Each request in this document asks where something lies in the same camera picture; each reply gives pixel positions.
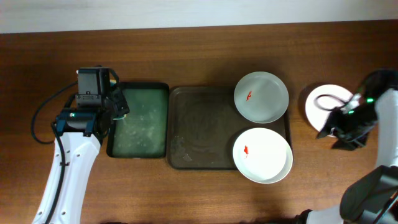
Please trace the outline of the green and yellow sponge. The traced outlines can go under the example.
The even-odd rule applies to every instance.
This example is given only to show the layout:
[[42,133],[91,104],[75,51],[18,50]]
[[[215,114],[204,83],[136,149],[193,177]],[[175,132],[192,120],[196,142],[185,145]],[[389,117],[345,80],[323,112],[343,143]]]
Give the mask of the green and yellow sponge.
[[[111,85],[111,87],[115,86],[116,80],[110,79],[110,85]],[[126,114],[116,117],[116,118],[114,118],[114,120],[121,120],[121,119],[124,119],[125,117],[126,117]]]

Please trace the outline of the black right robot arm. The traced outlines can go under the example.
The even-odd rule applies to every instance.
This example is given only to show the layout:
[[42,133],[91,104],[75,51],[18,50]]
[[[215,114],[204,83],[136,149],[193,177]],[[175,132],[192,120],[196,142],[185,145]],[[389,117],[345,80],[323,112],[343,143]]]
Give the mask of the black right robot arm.
[[376,101],[379,121],[377,167],[349,186],[339,205],[306,210],[294,223],[397,224],[397,91],[387,90]]

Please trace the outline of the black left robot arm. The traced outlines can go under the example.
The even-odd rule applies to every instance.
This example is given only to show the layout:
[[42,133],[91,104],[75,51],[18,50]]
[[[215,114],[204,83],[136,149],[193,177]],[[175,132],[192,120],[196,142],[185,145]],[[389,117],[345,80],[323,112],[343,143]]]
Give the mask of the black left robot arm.
[[118,87],[105,96],[109,107],[72,107],[72,94],[52,122],[54,157],[34,223],[79,223],[91,168],[110,126],[129,112]]

